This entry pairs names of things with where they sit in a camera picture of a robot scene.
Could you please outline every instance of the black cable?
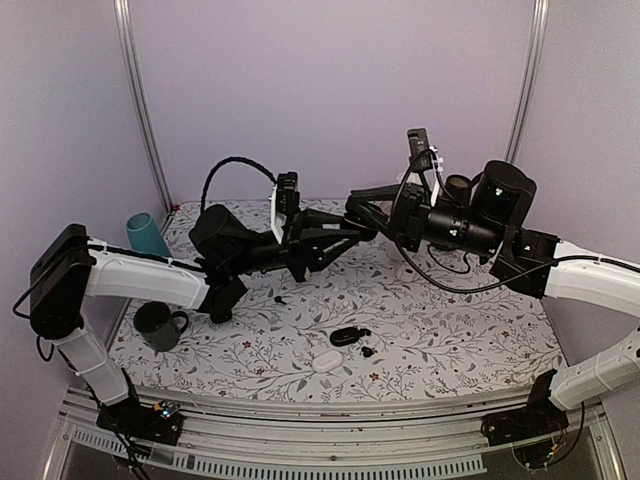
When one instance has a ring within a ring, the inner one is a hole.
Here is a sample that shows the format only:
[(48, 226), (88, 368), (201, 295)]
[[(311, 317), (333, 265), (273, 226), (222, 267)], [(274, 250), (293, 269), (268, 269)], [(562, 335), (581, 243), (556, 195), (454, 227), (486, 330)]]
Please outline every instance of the black cable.
[(578, 442), (580, 441), (580, 436), (582, 435), (582, 430), (584, 429), (584, 420), (586, 416), (584, 402), (582, 402), (581, 405), (582, 405), (582, 414), (580, 415), (580, 427), (578, 428), (578, 433), (576, 435), (576, 438), (573, 440), (573, 443), (571, 444), (569, 449), (564, 453), (562, 457), (558, 457), (557, 460), (554, 461), (553, 459), (551, 459), (551, 461), (547, 463), (547, 465), (543, 467), (535, 467), (535, 468), (529, 467), (529, 470), (545, 470), (549, 467), (553, 467), (559, 464), (560, 462), (562, 462), (564, 459), (566, 459), (569, 455), (571, 455), (571, 452), (573, 452), (576, 449), (576, 447), (578, 446)]
[[(417, 165), (417, 163), (420, 161), (421, 156), (424, 154), (424, 152), (427, 152), (430, 150), (423, 150), (422, 152), (420, 152), (418, 155), (416, 155), (414, 157), (414, 159), (411, 161), (411, 164), (409, 165), (409, 168), (407, 168), (407, 170), (404, 173), (404, 176), (402, 177), (402, 181), (400, 182), (400, 186), (398, 187), (398, 191), (396, 193), (396, 196), (393, 200), (393, 204), (391, 206), (391, 215), (389, 218), (389, 222), (391, 224), (393, 224), (393, 216), (395, 215), (396, 212), (396, 208), (398, 206), (399, 200), (400, 200), (400, 196), (402, 195), (403, 190), (405, 189), (406, 185), (407, 185), (407, 180), (409, 179), (409, 176), (411, 175), (413, 168)], [(601, 258), (595, 255), (567, 255), (565, 257), (560, 257), (560, 258), (555, 258), (551, 261), (542, 263), (540, 265), (537, 265), (533, 268), (530, 268), (529, 270), (525, 270), (524, 272), (521, 272), (517, 275), (514, 275), (513, 277), (507, 278), (505, 280), (501, 280), (499, 282), (496, 283), (492, 283), (490, 285), (485, 285), (484, 287), (477, 287), (477, 288), (470, 288), (470, 289), (462, 289), (462, 288), (454, 288), (454, 287), (450, 287), (448, 285), (445, 285), (444, 283), (440, 283), (437, 280), (431, 278), (429, 275), (427, 275), (425, 273), (424, 270), (422, 270), (422, 268), (420, 268), (418, 266), (418, 264), (416, 264), (416, 262), (414, 262), (411, 257), (407, 254), (407, 252), (405, 252), (404, 248), (402, 247), (402, 245), (400, 245), (400, 243), (398, 242), (398, 239), (394, 239), (394, 243), (396, 245), (396, 248), (398, 249), (398, 251), (400, 252), (400, 255), (402, 255), (402, 258), (405, 259), (405, 261), (416, 271), (418, 272), (418, 274), (424, 278), (427, 282), (429, 282), (431, 285), (440, 288), (441, 290), (444, 290), (445, 292), (449, 292), (449, 293), (455, 293), (458, 295), (468, 295), (468, 294), (474, 294), (474, 293), (482, 293), (482, 292), (487, 292), (489, 290), (493, 290), (494, 288), (498, 288), (498, 287), (502, 287), (503, 285), (506, 285), (510, 282), (512, 282), (513, 280), (517, 280), (519, 278), (522, 278), (526, 275), (529, 275), (531, 273), (537, 272), (538, 270), (542, 270), (544, 268), (548, 268), (548, 267), (555, 267), (557, 266), (559, 263), (561, 262), (567, 262), (570, 260), (589, 260), (589, 261), (594, 261), (594, 262), (600, 262), (600, 263), (608, 263), (610, 265), (614, 265), (616, 267), (620, 267), (620, 268), (624, 268), (626, 270), (630, 270), (632, 272), (635, 273), (640, 273), (640, 268), (635, 267), (633, 265), (629, 265), (628, 263), (624, 263), (621, 262), (619, 260), (615, 260), (612, 258)]]
[(422, 183), (422, 188), (424, 190), (424, 203), (429, 203), (429, 197), (431, 197), (431, 187), (429, 187), (427, 177), (424, 176), (424, 172), (418, 172), (418, 178), (420, 178), (420, 183)]
[(471, 183), (469, 184), (469, 188), (473, 188), (478, 183), (480, 183), (481, 178), (482, 178), (482, 172), (478, 173), (475, 177), (473, 177), (473, 179), (471, 180)]
[(49, 363), (51, 361), (51, 359), (53, 358), (53, 354), (56, 351), (56, 347), (52, 343), (51, 346), (49, 347), (49, 355), (45, 356), (44, 353), (42, 353), (42, 346), (40, 345), (40, 341), (41, 340), (42, 340), (42, 337), (40, 335), (38, 335), (36, 337), (36, 350), (38, 350), (38, 355), (40, 355), (40, 358), (42, 359), (42, 361), (46, 362), (46, 363)]
[(256, 170), (262, 172), (269, 180), (271, 180), (271, 183), (273, 183), (274, 185), (276, 184), (276, 177), (273, 176), (273, 173), (271, 173), (266, 167), (264, 167), (263, 165), (260, 165), (255, 160), (251, 160), (249, 158), (244, 158), (244, 157), (225, 158), (224, 160), (220, 160), (211, 169), (211, 171), (209, 172), (209, 175), (207, 175), (207, 180), (204, 182), (204, 187), (202, 188), (202, 197), (200, 198), (200, 213), (204, 212), (204, 205), (207, 200), (207, 193), (209, 192), (209, 185), (211, 184), (211, 180), (213, 179), (213, 176), (216, 174), (218, 170), (220, 170), (220, 168), (224, 167), (228, 163), (243, 163), (245, 165), (249, 165), (250, 167), (253, 167)]
[(444, 268), (447, 272), (455, 273), (456, 275), (466, 275), (467, 273), (471, 272), (471, 265), (469, 264), (469, 260), (467, 259), (469, 252), (465, 252), (464, 255), (462, 256), (462, 261), (467, 266), (465, 270), (454, 270), (453, 268), (447, 267), (446, 265), (443, 265), (442, 263), (440, 263), (438, 259), (433, 255), (433, 252), (431, 251), (431, 244), (427, 245), (427, 252), (429, 253), (429, 256), (431, 257), (431, 259), (434, 262), (436, 262), (436, 265), (440, 266), (441, 268)]

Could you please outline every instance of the black object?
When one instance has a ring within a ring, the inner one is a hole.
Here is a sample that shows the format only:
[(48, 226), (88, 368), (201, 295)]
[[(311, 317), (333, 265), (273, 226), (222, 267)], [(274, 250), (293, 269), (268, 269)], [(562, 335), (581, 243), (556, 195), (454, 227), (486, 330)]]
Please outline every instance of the black object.
[(447, 191), (462, 205), (469, 205), (471, 201), (471, 180), (463, 175), (449, 175), (445, 182)]
[[(422, 152), (429, 148), (429, 139), (427, 138), (426, 128), (412, 128), (407, 131), (407, 139), (409, 140), (409, 153), (411, 154), (409, 160), (418, 157)], [(431, 160), (428, 157), (423, 156), (420, 158), (420, 161), (413, 171), (424, 173), (426, 170), (431, 170), (431, 168), (433, 168)]]
[(98, 402), (100, 412), (96, 425), (105, 430), (117, 432), (128, 437), (140, 438), (165, 445), (177, 445), (184, 417), (173, 413), (165, 418), (162, 409), (144, 407), (127, 372), (123, 370), (129, 386), (129, 396), (115, 405), (106, 406)]
[(482, 418), (481, 431), (489, 445), (526, 440), (569, 426), (567, 414), (549, 400), (551, 380), (556, 373), (556, 370), (550, 370), (536, 378), (524, 407)]
[(347, 200), (347, 212), (358, 215), (364, 225), (397, 240), (409, 251), (417, 252), (425, 239), (438, 246), (475, 253), (486, 262), (497, 252), (507, 228), (519, 231), (531, 205), (535, 183), (516, 167), (494, 160), (487, 163), (468, 205), (442, 196), (431, 207), (423, 201), (423, 187), (415, 184), (402, 189), (392, 217), (372, 203), (394, 201), (399, 190), (399, 185), (355, 190)]
[(266, 168), (264, 165), (260, 165), (255, 160), (251, 160), (249, 158), (244, 158), (244, 157), (227, 157), (224, 160), (221, 160), (218, 163), (216, 163), (215, 166), (209, 172), (209, 175), (207, 175), (207, 179), (204, 182), (204, 187), (202, 187), (202, 196), (200, 197), (200, 213), (201, 214), (204, 212), (204, 206), (207, 201), (207, 193), (209, 192), (209, 185), (211, 185), (211, 180), (213, 180), (213, 176), (216, 174), (218, 170), (220, 170), (222, 167), (224, 167), (229, 163), (242, 163), (244, 165), (253, 167), (256, 170), (258, 170), (260, 173), (262, 173), (264, 176), (266, 176), (271, 181), (271, 183), (276, 183), (276, 179), (273, 176), (273, 173), (271, 173), (269, 169)]
[(549, 465), (549, 453), (553, 448), (551, 439), (513, 448), (518, 463), (531, 470), (541, 470)]
[(203, 257), (196, 261), (209, 284), (199, 312), (209, 313), (213, 323), (226, 322), (247, 292), (239, 275), (287, 268), (296, 281), (302, 282), (309, 272), (323, 270), (362, 239), (359, 227), (345, 222), (342, 216), (300, 210), (299, 201), (297, 174), (278, 175), (276, 205), (286, 215), (281, 243), (271, 231), (249, 230), (223, 205), (202, 212), (189, 232)]
[(367, 328), (346, 327), (331, 332), (329, 341), (334, 347), (344, 347), (356, 343), (360, 338), (371, 335), (371, 330)]
[(432, 244), (427, 245), (427, 253), (431, 257), (431, 260), (433, 260), (435, 262), (435, 264), (438, 265), (440, 268), (443, 268), (447, 272), (455, 273), (456, 275), (466, 275), (466, 274), (471, 272), (471, 264), (469, 263), (469, 260), (467, 259), (467, 256), (469, 255), (469, 252), (465, 252), (464, 255), (462, 256), (462, 261), (467, 266), (467, 268), (465, 268), (464, 270), (454, 270), (453, 268), (447, 267), (446, 265), (440, 263), (440, 261), (435, 257), (435, 255), (431, 251), (431, 247), (436, 248), (438, 250), (443, 250), (443, 249), (438, 248), (437, 246), (434, 246)]
[[(513, 236), (509, 235), (509, 238), (505, 235), (505, 243), (489, 273), (499, 280), (508, 280), (516, 275), (525, 274), (507, 282), (507, 287), (514, 292), (542, 298), (559, 241), (560, 239), (555, 235), (533, 230), (520, 230)], [(540, 268), (535, 273), (526, 274), (527, 271), (536, 267)]]
[(88, 239), (83, 225), (67, 226), (31, 268), (31, 328), (46, 340), (84, 325), (80, 306), (93, 265)]
[(300, 207), (300, 192), (298, 192), (298, 174), (288, 172), (278, 175), (276, 189), (276, 210), (284, 215), (298, 213)]
[(53, 359), (53, 354), (56, 353), (56, 347), (53, 343), (49, 345), (49, 353), (45, 355), (42, 352), (42, 346), (40, 345), (41, 340), (42, 340), (42, 337), (38, 335), (36, 337), (36, 351), (38, 352), (38, 356), (40, 357), (40, 360), (42, 360), (45, 363), (49, 363)]
[[(178, 327), (177, 319), (185, 320)], [(144, 342), (156, 352), (168, 352), (180, 341), (189, 326), (189, 316), (180, 310), (171, 312), (163, 302), (147, 302), (133, 316), (133, 326), (140, 333)]]
[(567, 457), (571, 455), (571, 452), (573, 452), (576, 449), (576, 447), (578, 446), (578, 443), (580, 442), (582, 431), (584, 430), (584, 421), (585, 421), (585, 415), (586, 415), (584, 402), (582, 402), (580, 406), (582, 410), (580, 414), (580, 426), (578, 427), (578, 433), (576, 434), (576, 437), (573, 439), (573, 443), (571, 444), (571, 446), (564, 451), (564, 454), (561, 457), (554, 456), (550, 462), (548, 462), (547, 464), (543, 464), (543, 467), (533, 468), (531, 465), (529, 465), (529, 469), (541, 470), (541, 469), (546, 469), (548, 467), (553, 467), (554, 465), (557, 465), (558, 463), (566, 460)]

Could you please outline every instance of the floral tablecloth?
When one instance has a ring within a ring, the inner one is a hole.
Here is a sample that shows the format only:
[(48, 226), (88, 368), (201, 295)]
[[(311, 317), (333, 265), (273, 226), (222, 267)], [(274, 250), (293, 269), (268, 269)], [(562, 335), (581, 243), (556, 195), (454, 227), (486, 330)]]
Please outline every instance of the floral tablecloth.
[[(268, 226), (266, 201), (225, 202), (249, 228)], [(343, 201), (304, 206), (341, 213)], [(166, 239), (176, 258), (194, 258), (188, 231), (197, 202), (176, 212)], [(134, 300), (111, 355), (134, 383), (161, 389), (236, 398), (296, 402), (362, 402), (450, 397), (532, 383), (565, 360), (540, 302), (505, 288), (452, 295), (422, 279), (398, 275), (400, 262), (388, 241), (361, 243), (325, 271), (296, 283), (287, 271), (242, 277), (249, 292), (233, 320), (213, 325), (189, 312), (179, 345), (156, 354), (132, 325), (142, 304)], [(434, 252), (460, 269), (459, 252)], [(418, 257), (434, 278), (457, 287), (495, 281), (489, 265), (471, 256), (472, 272), (455, 275), (426, 255)], [(344, 363), (325, 374), (311, 368), (329, 349), (332, 331), (366, 327), (372, 335), (341, 348)], [(374, 355), (364, 358), (361, 348)]]

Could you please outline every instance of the white wall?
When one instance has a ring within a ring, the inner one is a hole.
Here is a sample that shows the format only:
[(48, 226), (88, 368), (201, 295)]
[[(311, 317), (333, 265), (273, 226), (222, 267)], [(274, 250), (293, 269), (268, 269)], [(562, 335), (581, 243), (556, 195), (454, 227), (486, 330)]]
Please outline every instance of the white wall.
[[(449, 171), (503, 158), (534, 1), (131, 2), (158, 148), (176, 201), (218, 160), (297, 170), (306, 197), (395, 181), (409, 128)], [(264, 198), (225, 167), (212, 198)]]
[[(640, 262), (640, 2), (551, 2), (518, 166), (538, 183), (529, 228)], [(580, 361), (640, 322), (547, 301), (560, 343)], [(628, 477), (640, 478), (640, 382), (604, 398)]]
[[(0, 478), (39, 478), (68, 375), (42, 363), (11, 305), (71, 222), (126, 245), (127, 216), (160, 213), (120, 54), (113, 2), (0, 2)], [(117, 303), (93, 302), (105, 331)]]

